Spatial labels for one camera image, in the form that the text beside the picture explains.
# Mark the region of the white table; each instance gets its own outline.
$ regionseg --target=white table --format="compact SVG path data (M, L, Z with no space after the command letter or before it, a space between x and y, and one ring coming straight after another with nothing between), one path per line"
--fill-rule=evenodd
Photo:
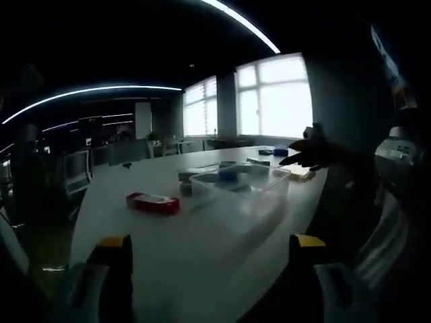
M258 147L200 151L147 159L131 168L95 168L77 219L71 265L84 262L97 241L131 234L133 308L136 322L234 322L263 294L288 262L291 233L305 232L319 201L327 172L292 182L287 215L269 237L251 250L208 217L181 213L150 217L126 208L132 192L180 196L177 170L220 161L243 162L259 156Z

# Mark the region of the red package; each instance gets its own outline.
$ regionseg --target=red package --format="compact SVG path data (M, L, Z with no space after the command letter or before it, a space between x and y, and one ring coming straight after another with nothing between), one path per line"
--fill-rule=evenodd
M127 206L138 211L149 211L173 215L180 211L180 200L176 197L133 193L126 197Z

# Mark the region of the wall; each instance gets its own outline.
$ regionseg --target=wall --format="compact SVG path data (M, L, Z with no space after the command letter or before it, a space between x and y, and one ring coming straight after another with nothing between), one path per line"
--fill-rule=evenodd
M330 140L352 151L371 151L388 135L392 97L376 52L304 56L313 120Z
M153 131L161 138L183 137L183 94L152 103Z
M135 103L135 135L136 139L146 138L151 131L151 104Z
M235 73L217 76L217 118L219 137L236 136Z

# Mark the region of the light fixture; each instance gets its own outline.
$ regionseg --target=light fixture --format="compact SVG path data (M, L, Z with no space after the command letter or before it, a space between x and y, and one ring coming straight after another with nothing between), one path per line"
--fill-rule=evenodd
M42 271L51 271L51 272L60 272L60 271L66 271L67 270L67 265L64 266L59 266L59 267L46 267L46 268L42 268Z
M59 98L64 98L65 96L73 96L75 94L80 94L80 93L86 93L86 92L94 92L94 91L102 91L105 89L167 89L170 91L181 91L181 89L178 89L176 87L165 87L165 86L149 86L149 85L118 85L118 86L104 86L104 87L93 87L91 89L80 89L78 91L72 91L72 92L67 92L67 93L63 93L63 94L59 94L58 96L53 96L51 98L47 98L45 100L33 103L31 106L28 106L18 112L16 112L15 114L12 114L9 118L7 118L6 120L4 120L1 124L6 124L8 123L10 120L12 120L13 118L19 116L21 113L24 113L25 111L34 108L35 106L39 106L43 103L47 103L49 101L52 100L56 100Z
M79 118L80 120L87 120L87 119L95 119L95 118L102 118L102 116L85 116L83 118Z
M23 226L25 226L25 223L21 223L21 224L11 224L11 227L13 228L13 229L18 229L18 228L20 228L20 227L23 227Z
M102 124L102 126L109 126L109 125L111 125L111 124L131 123L131 122L133 122L133 121L123 121L123 122L105 123L105 124Z
M113 116L133 116L133 113L113 114L112 116L103 116L102 118L111 118Z
M61 128L61 127L66 127L66 126L68 126L69 124L73 124L73 123L78 123L78 121L72 121L72 122L68 122L68 123L65 123L65 124L59 124L58 126L51 127L51 128L47 128L47 129L45 129L45 130L42 130L42 132L44 133L45 131L49 131L49 130L53 130L53 129L57 129L57 128Z
M130 96L128 98L115 98L116 101L123 101L123 100L148 100L149 98L145 96Z
M251 22L249 22L247 19L242 17L238 12L230 9L227 5L224 5L223 3L217 1L217 0L201 0L205 3L208 3L209 5L212 5L213 7L219 9L220 11L223 11L226 15L234 18L237 22L242 24L245 28L250 30L253 34L255 34L257 37L260 38L275 54L279 54L280 50L272 43L272 41L269 40L268 37L266 37L255 25L253 25Z
M7 146L6 148L3 148L2 150L0 150L0 153L3 153L5 150L8 150L10 147L12 147L13 145L15 145L14 143L11 143L9 146Z

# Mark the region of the clear plastic container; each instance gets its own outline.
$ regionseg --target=clear plastic container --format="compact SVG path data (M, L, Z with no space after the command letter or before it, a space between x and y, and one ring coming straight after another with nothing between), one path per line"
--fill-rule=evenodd
M287 214L289 175L251 163L220 164L218 169L191 176L193 199L205 205L207 216L234 233L253 231L262 236Z

